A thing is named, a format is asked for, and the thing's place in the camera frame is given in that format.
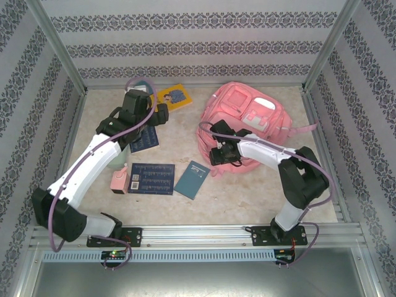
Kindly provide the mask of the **yellow illustrated book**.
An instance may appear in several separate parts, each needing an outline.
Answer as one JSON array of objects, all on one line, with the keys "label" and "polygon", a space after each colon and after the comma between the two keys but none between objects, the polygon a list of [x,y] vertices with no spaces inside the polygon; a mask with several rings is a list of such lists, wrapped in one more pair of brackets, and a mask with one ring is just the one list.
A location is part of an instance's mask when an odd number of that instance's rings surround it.
[{"label": "yellow illustrated book", "polygon": [[166,104],[169,112],[176,111],[192,104],[192,98],[182,84],[157,92],[157,105]]}]

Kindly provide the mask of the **navy blue printed booklet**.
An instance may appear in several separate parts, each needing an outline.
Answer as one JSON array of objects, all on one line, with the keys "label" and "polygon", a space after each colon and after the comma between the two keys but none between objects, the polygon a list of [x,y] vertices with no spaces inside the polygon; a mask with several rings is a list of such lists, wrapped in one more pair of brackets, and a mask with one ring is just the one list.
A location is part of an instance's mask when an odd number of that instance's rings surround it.
[{"label": "navy blue printed booklet", "polygon": [[133,163],[128,193],[172,196],[174,164]]},{"label": "navy blue printed booklet", "polygon": [[154,126],[145,126],[139,138],[130,144],[131,153],[142,152],[159,146],[157,132]]}]

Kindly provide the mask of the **teal notebook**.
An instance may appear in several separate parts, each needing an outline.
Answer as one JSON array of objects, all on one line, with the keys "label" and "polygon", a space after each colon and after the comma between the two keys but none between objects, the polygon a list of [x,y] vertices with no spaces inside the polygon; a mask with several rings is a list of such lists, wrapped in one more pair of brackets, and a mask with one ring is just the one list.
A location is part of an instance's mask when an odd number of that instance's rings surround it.
[{"label": "teal notebook", "polygon": [[191,161],[176,183],[174,190],[190,200],[194,200],[209,173],[209,168]]}]

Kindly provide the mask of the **mint green pencil case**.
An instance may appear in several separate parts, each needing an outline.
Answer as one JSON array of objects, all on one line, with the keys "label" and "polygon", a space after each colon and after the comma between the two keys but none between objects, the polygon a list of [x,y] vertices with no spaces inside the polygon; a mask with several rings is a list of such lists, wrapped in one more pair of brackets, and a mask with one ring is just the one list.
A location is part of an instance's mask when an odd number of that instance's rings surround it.
[{"label": "mint green pencil case", "polygon": [[125,147],[123,151],[113,160],[111,160],[107,164],[107,168],[110,168],[112,170],[121,170],[125,167],[125,164],[127,163],[127,158],[130,154],[129,147]]}]

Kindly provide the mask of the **pink student backpack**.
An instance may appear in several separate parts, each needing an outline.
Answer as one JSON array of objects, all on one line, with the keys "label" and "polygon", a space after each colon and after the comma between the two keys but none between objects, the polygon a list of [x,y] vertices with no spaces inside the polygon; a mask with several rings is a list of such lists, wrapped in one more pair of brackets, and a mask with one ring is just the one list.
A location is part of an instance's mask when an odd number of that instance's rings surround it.
[{"label": "pink student backpack", "polygon": [[284,107],[272,97],[239,82],[221,86],[208,100],[201,121],[224,120],[231,129],[247,129],[277,145],[297,134],[313,131],[317,124],[293,127]]}]

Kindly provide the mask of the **pink square bottle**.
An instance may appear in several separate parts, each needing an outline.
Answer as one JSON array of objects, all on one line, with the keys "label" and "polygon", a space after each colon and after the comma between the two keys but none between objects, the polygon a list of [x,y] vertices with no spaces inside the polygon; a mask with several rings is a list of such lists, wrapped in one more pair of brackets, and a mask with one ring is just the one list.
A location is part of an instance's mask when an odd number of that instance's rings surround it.
[{"label": "pink square bottle", "polygon": [[128,169],[128,165],[127,163],[125,163],[122,169],[116,170],[113,173],[110,189],[115,194],[127,194],[128,192],[127,187],[129,184],[130,177],[128,175],[127,169]]}]

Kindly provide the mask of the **grey metal panel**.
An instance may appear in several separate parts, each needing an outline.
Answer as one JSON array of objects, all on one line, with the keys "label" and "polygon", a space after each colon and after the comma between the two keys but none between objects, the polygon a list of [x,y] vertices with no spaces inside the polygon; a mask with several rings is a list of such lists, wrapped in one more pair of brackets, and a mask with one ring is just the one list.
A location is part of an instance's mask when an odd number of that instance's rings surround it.
[{"label": "grey metal panel", "polygon": [[377,297],[362,258],[313,249],[290,268],[272,262],[43,263],[33,297]]}]

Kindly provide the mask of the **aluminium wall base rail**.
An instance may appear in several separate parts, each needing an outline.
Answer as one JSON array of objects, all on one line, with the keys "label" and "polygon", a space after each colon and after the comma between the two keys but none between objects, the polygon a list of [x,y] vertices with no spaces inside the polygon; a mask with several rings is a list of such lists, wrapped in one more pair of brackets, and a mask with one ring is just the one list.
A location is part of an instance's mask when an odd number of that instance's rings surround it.
[{"label": "aluminium wall base rail", "polygon": [[[295,83],[295,82],[284,82],[284,83],[276,83],[276,82],[269,82],[269,83],[263,83],[263,82],[245,82],[245,84],[258,88],[258,87],[299,87],[303,88],[303,83]],[[168,88],[173,85],[177,85],[177,83],[170,83],[170,84],[155,84],[153,83],[153,88],[156,89],[163,89],[163,88]],[[183,86],[185,88],[220,88],[223,85],[223,83],[183,83]],[[124,90],[125,86],[124,85],[91,85],[87,86],[88,90],[110,90],[110,89],[116,89],[116,90]]]}]

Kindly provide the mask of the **aluminium table edge rail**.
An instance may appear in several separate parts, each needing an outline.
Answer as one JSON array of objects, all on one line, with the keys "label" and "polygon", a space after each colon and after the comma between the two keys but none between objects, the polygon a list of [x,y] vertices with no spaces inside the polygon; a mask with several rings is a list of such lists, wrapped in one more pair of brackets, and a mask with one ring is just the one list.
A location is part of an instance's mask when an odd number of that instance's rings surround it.
[{"label": "aluminium table edge rail", "polygon": [[318,123],[318,127],[312,133],[312,135],[319,154],[321,165],[330,174],[335,184],[334,193],[332,195],[332,203],[335,209],[337,220],[339,223],[349,223],[351,222],[351,218],[345,204],[342,187],[340,186],[338,181],[338,176],[333,164],[332,156],[325,138],[319,116],[316,112],[310,94],[305,92],[303,89],[300,90],[300,94],[309,123]]},{"label": "aluminium table edge rail", "polygon": [[62,131],[60,133],[60,136],[64,137],[65,142],[63,145],[56,144],[55,146],[55,151],[54,151],[55,156],[51,159],[51,163],[54,164],[55,157],[59,157],[58,167],[56,168],[56,171],[54,171],[53,174],[51,175],[51,180],[48,180],[48,184],[44,187],[45,196],[41,205],[41,207],[43,208],[43,223],[44,223],[43,226],[45,228],[48,228],[48,215],[52,200],[54,198],[54,195],[50,194],[49,187],[53,183],[55,183],[67,171],[70,155],[74,145],[75,134],[76,134],[74,130],[78,128],[80,112],[84,107],[84,102],[85,102],[85,95],[81,95],[79,97],[78,102],[75,104],[74,109],[68,110],[70,112],[73,111],[73,113],[70,114],[70,117],[68,118],[69,120],[68,122],[66,122],[67,118],[64,118]]}]

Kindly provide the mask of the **aluminium mounting rail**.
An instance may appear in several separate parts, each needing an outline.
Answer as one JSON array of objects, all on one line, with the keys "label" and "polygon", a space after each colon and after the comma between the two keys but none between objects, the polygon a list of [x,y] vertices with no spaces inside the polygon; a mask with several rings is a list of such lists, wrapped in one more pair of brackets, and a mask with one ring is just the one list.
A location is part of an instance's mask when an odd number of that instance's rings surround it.
[{"label": "aluminium mounting rail", "polygon": [[[359,223],[303,223],[315,248],[356,247],[367,243]],[[231,249],[253,247],[244,225],[147,225],[141,226],[138,249]]]}]

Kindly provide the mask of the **aluminium frame post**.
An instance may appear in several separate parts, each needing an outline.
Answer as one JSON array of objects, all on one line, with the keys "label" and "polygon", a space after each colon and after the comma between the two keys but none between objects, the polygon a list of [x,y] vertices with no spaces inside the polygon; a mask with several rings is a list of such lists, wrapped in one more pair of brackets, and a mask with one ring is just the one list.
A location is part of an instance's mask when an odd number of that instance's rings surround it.
[{"label": "aluminium frame post", "polygon": [[334,50],[338,43],[345,27],[349,23],[356,9],[358,8],[361,0],[346,0],[345,4],[340,11],[329,35],[327,36],[319,54],[314,61],[305,81],[302,84],[304,91],[312,89],[317,77],[321,73],[321,70],[326,64],[331,52]]},{"label": "aluminium frame post", "polygon": [[66,46],[56,31],[49,15],[45,11],[41,0],[25,0],[25,2],[43,33],[46,35],[47,40],[54,49],[54,52],[58,56],[61,64],[65,68],[76,89],[80,93],[86,93],[87,87],[84,84],[84,81],[78,72],[78,69],[76,68]]}]

